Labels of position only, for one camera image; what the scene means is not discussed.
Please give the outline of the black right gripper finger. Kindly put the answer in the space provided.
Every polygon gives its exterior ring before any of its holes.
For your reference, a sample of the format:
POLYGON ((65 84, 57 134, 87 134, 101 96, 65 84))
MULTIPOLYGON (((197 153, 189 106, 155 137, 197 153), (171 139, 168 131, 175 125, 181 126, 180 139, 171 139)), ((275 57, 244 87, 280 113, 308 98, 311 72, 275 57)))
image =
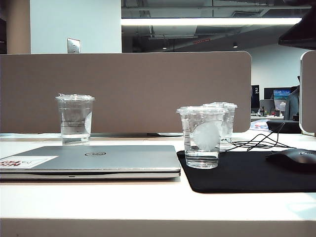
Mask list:
POLYGON ((278 39, 278 44, 302 49, 316 48, 316 9, 311 8, 301 21, 278 39))

